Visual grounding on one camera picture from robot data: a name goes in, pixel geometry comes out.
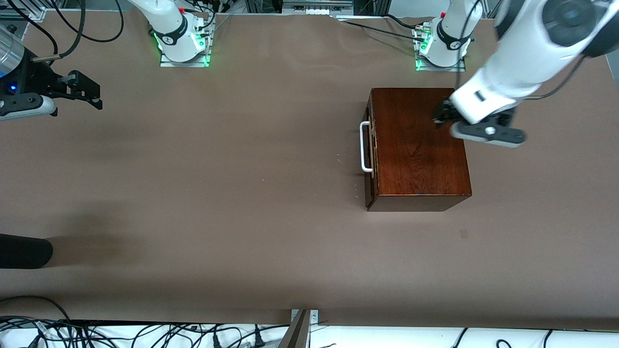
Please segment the black cylinder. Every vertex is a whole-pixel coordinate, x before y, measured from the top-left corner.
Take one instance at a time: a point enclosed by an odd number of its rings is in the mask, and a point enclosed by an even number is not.
[[[45,239],[0,234],[0,268],[41,268],[53,251]]]

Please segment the wooden box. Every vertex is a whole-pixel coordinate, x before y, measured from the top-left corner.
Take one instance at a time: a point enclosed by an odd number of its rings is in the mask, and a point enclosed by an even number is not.
[[[432,121],[452,92],[371,91],[360,126],[368,211],[445,211],[471,196],[464,142],[449,134],[449,125],[437,129]]]

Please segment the drawer handle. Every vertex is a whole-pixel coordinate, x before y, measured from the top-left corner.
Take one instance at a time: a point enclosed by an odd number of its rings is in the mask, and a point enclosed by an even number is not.
[[[372,170],[372,168],[368,168],[365,165],[365,145],[363,144],[363,127],[364,126],[368,126],[370,127],[370,122],[369,121],[363,121],[361,122],[361,124],[359,124],[359,143],[361,145],[361,169],[366,172],[366,173],[371,173],[374,170]]]

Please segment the silver cylinder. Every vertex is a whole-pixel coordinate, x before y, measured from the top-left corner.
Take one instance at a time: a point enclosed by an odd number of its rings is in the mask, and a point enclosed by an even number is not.
[[[13,71],[24,57],[22,42],[0,25],[0,77]]]

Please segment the brown table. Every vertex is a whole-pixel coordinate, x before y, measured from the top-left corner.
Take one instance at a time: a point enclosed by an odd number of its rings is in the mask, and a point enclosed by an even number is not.
[[[89,12],[86,32],[113,35],[117,15]],[[495,49],[492,26],[476,29],[465,79]],[[44,27],[61,50],[74,38],[55,14]],[[57,251],[55,267],[0,271],[2,296],[47,295],[91,319],[285,322],[310,307],[330,324],[619,328],[619,93],[605,58],[520,107],[522,147],[467,142],[472,198],[368,213],[370,89],[450,87],[454,74],[416,72],[405,40],[325,16],[235,16],[207,69],[159,68],[146,30],[131,11],[119,40],[83,40],[54,65],[101,84],[103,111],[59,100],[57,118],[0,124],[1,232]],[[51,51],[33,28],[25,43]]]

